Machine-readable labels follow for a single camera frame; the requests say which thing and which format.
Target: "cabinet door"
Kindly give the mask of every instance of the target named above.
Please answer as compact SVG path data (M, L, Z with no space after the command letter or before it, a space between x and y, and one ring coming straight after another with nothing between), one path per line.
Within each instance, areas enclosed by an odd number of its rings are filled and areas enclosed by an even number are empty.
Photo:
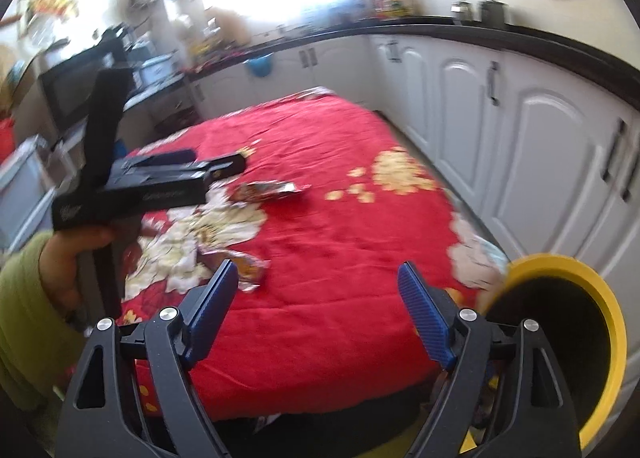
M625 143L625 157L613 191L596 226L577 254L580 261L596 270L607 282L616 295L625 318L625 378L609 420L620 413L640 375L640 120L635 117L634 122L635 129L625 136L625 140L629 142Z
M499 101L501 52L433 40L435 156L433 163L453 189L479 212L491 170Z
M372 67L367 59L366 38L347 36L307 45L314 80L352 103L368 106Z
M204 119L220 117L259 102L250 74L243 64L236 64L211 74L196 82L194 86L196 95L202 95L204 98L198 106Z
M402 131L428 157L433 157L430 142L430 70L429 38L407 37L399 41Z
M482 220L511 259L575 256L609 196L602 173L630 112L598 86L526 56L505 54L504 73L503 127Z
M266 77L252 76L252 80L260 102L272 101L316 86L308 53L303 48L274 52L271 73Z
M404 100L402 99L401 71L395 48L397 36L373 36L377 81L380 87L380 110L397 128L404 129Z

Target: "hand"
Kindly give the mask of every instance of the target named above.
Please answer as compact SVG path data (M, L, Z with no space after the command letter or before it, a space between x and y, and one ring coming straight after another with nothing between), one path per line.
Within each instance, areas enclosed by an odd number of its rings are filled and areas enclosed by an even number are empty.
M82 302L76 287L76 256L105 247L114 238L114 231L108 227L89 226L59 231L44 246L38 263L42 289L63 317Z

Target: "red bucket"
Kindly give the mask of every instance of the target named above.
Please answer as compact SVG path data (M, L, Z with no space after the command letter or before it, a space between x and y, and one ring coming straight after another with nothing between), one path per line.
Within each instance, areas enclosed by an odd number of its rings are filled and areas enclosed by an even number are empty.
M0 164L14 152L14 120L0 120Z

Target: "snack wrapper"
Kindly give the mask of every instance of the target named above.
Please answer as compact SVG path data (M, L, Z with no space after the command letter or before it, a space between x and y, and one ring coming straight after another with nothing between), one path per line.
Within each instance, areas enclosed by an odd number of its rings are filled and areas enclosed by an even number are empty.
M264 202L292 196L309 189L310 185L297 186L293 182L265 180L242 183L229 197L231 202Z
M257 289L269 267L269 261L229 249L213 249L206 252L199 249L197 260L209 268L212 273L216 272L224 260L233 261L238 267L238 289L243 292L253 292Z

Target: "kitchen counter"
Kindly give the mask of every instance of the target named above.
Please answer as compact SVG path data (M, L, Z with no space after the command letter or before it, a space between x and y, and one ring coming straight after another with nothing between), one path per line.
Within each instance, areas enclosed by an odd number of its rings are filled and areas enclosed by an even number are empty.
M159 83L149 85L142 92L135 94L124 105L124 111L133 108L135 105L142 103L146 99L155 97L161 92L170 92L179 86L183 86L185 83L184 74L176 74L175 76L168 77Z
M507 25L504 30L489 29L480 22L454 25L445 16L410 16L395 20L361 20L354 24L324 29L294 40L282 40L269 45L242 49L233 57L205 64L199 72L187 77L196 81L229 66L265 56L271 52L359 34L406 34L431 36L463 42L495 50L511 50L555 64L606 88L640 111L640 71L619 58L590 45L558 36L551 32Z

